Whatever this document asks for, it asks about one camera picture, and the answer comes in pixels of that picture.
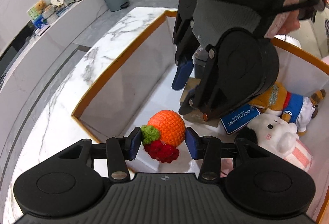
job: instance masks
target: red crochet flower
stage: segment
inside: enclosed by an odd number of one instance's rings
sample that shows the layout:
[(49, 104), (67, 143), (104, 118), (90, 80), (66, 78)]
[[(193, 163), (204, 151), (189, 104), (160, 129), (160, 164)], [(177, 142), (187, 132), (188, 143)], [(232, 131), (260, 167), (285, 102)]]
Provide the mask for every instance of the red crochet flower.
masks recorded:
[(177, 160), (179, 150), (172, 145), (163, 145), (160, 140), (155, 140), (151, 144), (144, 146), (145, 151), (159, 162), (170, 164), (172, 161)]

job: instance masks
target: brown teddy bear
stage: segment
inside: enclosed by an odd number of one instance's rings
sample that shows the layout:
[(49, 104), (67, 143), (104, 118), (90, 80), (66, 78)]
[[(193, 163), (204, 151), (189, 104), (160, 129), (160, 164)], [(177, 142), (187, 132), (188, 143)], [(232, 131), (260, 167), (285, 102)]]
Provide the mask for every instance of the brown teddy bear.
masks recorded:
[(34, 7), (39, 14), (42, 14), (43, 10), (47, 7), (47, 3), (44, 0), (40, 0)]
[(321, 89), (311, 95), (304, 97), (295, 93), (290, 93), (282, 85), (275, 84), (249, 102), (250, 105), (256, 106), (262, 112), (280, 116), (288, 123), (295, 123), (299, 136), (306, 133), (306, 126), (318, 113), (318, 104), (325, 97), (326, 92)]

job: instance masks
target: blue gripper pad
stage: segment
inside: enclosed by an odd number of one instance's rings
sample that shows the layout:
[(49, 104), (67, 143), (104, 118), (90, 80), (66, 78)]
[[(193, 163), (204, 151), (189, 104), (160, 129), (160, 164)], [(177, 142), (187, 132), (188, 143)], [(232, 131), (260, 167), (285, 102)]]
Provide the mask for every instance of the blue gripper pad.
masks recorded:
[(141, 142), (142, 132), (139, 129), (134, 138), (131, 140), (131, 146), (129, 150), (129, 156), (131, 160), (134, 160), (136, 158)]
[(174, 81), (171, 85), (173, 90), (181, 90), (185, 87), (187, 80), (193, 71), (193, 68), (194, 64), (192, 60), (178, 65)]
[(189, 128), (186, 128), (185, 131), (185, 143), (192, 159), (198, 160), (200, 158), (198, 154), (199, 138), (196, 138)]

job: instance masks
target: small toy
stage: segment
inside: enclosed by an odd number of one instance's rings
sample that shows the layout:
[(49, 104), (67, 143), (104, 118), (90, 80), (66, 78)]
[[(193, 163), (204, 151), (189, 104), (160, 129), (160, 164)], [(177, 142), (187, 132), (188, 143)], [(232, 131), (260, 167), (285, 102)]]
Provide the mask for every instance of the small toy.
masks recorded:
[(162, 163), (177, 160), (176, 148), (185, 139), (185, 123), (174, 111), (163, 110), (156, 113), (141, 127), (145, 151)]
[(299, 140), (295, 123), (287, 123), (278, 116), (260, 114), (237, 137), (250, 140), (306, 172), (312, 164), (312, 154)]
[(43, 10), (46, 8), (47, 3), (44, 0), (40, 0), (36, 5), (35, 8), (39, 14), (43, 13)]
[(304, 97), (288, 92), (282, 83), (276, 82), (249, 104), (262, 109), (264, 113), (280, 116), (288, 123), (295, 123), (298, 135), (302, 136), (306, 133), (306, 126), (310, 120), (317, 115), (318, 104), (325, 95), (325, 90), (321, 89), (311, 97)]

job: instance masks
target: storage bin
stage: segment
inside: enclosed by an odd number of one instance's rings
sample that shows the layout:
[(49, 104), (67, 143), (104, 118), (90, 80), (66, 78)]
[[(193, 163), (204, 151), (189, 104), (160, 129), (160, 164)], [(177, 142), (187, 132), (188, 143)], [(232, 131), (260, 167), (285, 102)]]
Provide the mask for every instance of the storage bin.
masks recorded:
[[(167, 11), (155, 20), (116, 59), (81, 99), (73, 117), (99, 142), (109, 137), (128, 135), (134, 127), (147, 124), (160, 110), (178, 111), (182, 91), (173, 91), (176, 72), (172, 33), (176, 13)], [(281, 81), (286, 89), (304, 96), (324, 88), (329, 93), (329, 66), (303, 50), (273, 39), (280, 59)], [(329, 97), (319, 104), (319, 113), (307, 127), (301, 141), (311, 150), (314, 160), (309, 174), (315, 181), (316, 194), (307, 214), (317, 223), (329, 223)], [(185, 122), (199, 135), (212, 135), (233, 142), (220, 124), (217, 128)], [(153, 160), (141, 146), (136, 160), (128, 167), (138, 172), (199, 173), (201, 160), (191, 159), (185, 143), (180, 156), (171, 164)]]

